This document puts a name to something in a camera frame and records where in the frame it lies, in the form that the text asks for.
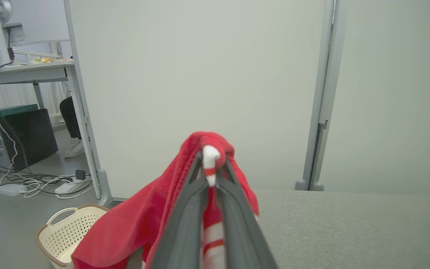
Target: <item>teal box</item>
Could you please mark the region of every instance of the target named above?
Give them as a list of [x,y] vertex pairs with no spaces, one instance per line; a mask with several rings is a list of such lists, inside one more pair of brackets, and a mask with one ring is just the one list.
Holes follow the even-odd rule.
[[37,104],[11,106],[11,107],[6,107],[1,109],[1,113],[3,116],[9,116],[9,115],[28,112],[28,111],[37,110],[37,109],[38,109]]

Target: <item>basket handle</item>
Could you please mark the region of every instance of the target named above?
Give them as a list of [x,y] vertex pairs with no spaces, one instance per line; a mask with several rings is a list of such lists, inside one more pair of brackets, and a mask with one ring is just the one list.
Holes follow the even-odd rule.
[[[68,216],[67,218],[64,218],[63,220],[59,221],[58,223],[52,224],[52,221],[55,218],[57,218],[57,216],[59,216],[60,214],[62,214],[64,212],[67,212],[67,211],[74,211],[74,213],[72,215]],[[70,218],[71,216],[75,215],[77,213],[77,211],[78,211],[78,208],[76,208],[76,207],[69,207],[69,208],[62,209],[61,211],[55,213],[51,218],[49,218],[49,221],[47,221],[47,226],[48,227],[55,226],[55,225],[65,221],[66,219]]]

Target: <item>black computer case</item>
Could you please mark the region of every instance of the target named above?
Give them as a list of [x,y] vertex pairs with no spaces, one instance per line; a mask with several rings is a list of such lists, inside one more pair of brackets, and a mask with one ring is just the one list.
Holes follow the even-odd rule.
[[[57,152],[57,143],[52,130],[47,109],[37,109],[29,112],[8,115],[4,117],[5,121],[0,118],[0,123],[13,137],[14,133],[19,138],[22,145],[15,140],[17,156],[14,160],[13,169],[20,171],[26,167],[22,155],[24,147],[27,165],[43,160]],[[15,154],[12,141],[0,128],[0,170],[6,171]]]

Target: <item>laundry basket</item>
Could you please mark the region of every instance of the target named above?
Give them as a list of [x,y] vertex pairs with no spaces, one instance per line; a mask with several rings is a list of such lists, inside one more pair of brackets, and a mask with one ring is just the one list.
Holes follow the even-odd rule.
[[[74,213],[58,223],[52,223],[57,216],[67,211]],[[70,256],[80,240],[107,211],[109,211],[107,208],[99,205],[62,209],[40,229],[35,236],[35,241],[55,268],[65,268],[71,262]]]

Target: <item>white wall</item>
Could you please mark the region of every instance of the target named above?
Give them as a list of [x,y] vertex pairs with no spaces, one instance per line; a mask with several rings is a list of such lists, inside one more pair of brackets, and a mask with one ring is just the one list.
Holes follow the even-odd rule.
[[324,3],[70,1],[112,196],[160,176],[198,130],[233,144],[253,188],[292,189],[305,164]]
[[430,1],[350,2],[319,182],[430,194]]

